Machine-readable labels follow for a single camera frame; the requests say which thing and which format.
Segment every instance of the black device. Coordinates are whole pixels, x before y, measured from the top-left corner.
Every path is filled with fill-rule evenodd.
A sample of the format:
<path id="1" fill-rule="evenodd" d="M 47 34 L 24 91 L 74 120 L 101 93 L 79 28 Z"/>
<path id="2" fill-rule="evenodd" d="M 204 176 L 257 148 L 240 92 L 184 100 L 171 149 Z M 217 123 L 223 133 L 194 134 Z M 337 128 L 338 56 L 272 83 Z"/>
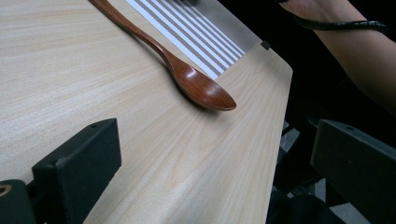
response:
<path id="1" fill-rule="evenodd" d="M 83 223 L 120 166 L 117 119 L 93 123 L 35 164 L 28 185 L 0 181 L 0 223 Z"/>

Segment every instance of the spoon handle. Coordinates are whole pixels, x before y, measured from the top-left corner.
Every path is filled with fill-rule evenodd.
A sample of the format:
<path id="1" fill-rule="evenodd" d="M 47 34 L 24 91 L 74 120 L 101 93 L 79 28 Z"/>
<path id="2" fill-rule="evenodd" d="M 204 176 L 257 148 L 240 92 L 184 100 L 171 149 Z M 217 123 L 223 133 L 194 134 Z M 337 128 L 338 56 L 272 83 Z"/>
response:
<path id="1" fill-rule="evenodd" d="M 98 8 L 103 14 L 105 14 L 109 19 L 116 23 L 122 30 L 124 30 L 128 35 L 134 35 L 139 39 L 143 40 L 152 49 L 154 49 L 167 65 L 169 64 L 168 55 L 170 57 L 175 57 L 169 50 L 164 48 L 159 42 L 157 42 L 150 35 L 146 34 L 144 31 L 139 29 L 128 19 L 126 19 L 122 14 L 120 14 L 116 8 L 114 8 L 107 0 L 89 0 L 96 8 Z"/>

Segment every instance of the dark floor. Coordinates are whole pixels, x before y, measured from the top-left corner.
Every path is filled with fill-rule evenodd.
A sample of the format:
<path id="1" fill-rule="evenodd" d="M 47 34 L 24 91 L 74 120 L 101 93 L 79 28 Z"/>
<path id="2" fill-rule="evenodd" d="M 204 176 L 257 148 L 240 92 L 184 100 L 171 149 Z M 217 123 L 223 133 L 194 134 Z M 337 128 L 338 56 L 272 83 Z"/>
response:
<path id="1" fill-rule="evenodd" d="M 281 157 L 282 153 L 287 152 L 290 146 L 295 141 L 298 136 L 298 132 L 296 130 L 291 130 L 282 136 L 280 141 L 280 149 L 279 155 Z M 325 181 L 319 181 L 311 190 L 311 194 L 317 196 L 321 200 L 324 200 L 325 197 Z M 338 205 L 331 208 L 332 211 L 339 216 L 341 219 L 345 221 L 346 224 L 370 224 L 366 218 L 364 218 L 350 203 L 346 203 L 343 205 Z"/>

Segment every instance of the black and white stripes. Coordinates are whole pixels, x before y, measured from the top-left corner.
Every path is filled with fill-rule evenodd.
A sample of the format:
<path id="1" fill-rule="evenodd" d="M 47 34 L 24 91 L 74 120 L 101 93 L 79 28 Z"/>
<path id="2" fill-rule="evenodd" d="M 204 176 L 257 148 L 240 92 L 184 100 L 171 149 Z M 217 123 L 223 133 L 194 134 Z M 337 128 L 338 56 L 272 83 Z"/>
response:
<path id="1" fill-rule="evenodd" d="M 247 32 L 251 31 L 233 17 L 217 0 L 201 1 L 206 2 L 206 5 L 193 5 L 188 0 L 127 0 L 133 8 L 200 66 L 204 72 L 216 79 L 253 45 L 260 42 L 260 39 L 254 34 L 250 34 L 253 38 L 246 38 L 245 41 L 250 41 L 251 44 L 238 45 L 234 36 L 227 35 L 221 30 L 224 26 L 219 26 L 219 21 L 213 21 L 207 17 L 210 14 L 207 13 L 207 10 L 216 9 L 216 13 L 222 15 L 228 13 L 228 18 L 224 22 L 230 23 L 231 15 L 231 19 L 236 20 L 233 24 L 240 26 L 239 30 L 242 26 L 242 29 L 246 29 Z"/>

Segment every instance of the spoon bowl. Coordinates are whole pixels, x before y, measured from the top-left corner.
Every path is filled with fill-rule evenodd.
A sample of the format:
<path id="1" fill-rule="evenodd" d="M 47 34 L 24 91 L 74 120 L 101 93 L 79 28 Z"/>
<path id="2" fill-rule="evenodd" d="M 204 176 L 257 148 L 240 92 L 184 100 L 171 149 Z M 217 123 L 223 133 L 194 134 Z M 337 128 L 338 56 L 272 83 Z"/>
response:
<path id="1" fill-rule="evenodd" d="M 177 85 L 196 104 L 219 111 L 236 108 L 233 97 L 218 83 L 181 61 L 154 38 L 128 21 L 107 0 L 90 0 L 90 2 L 127 34 L 138 37 L 154 49 L 166 63 Z"/>

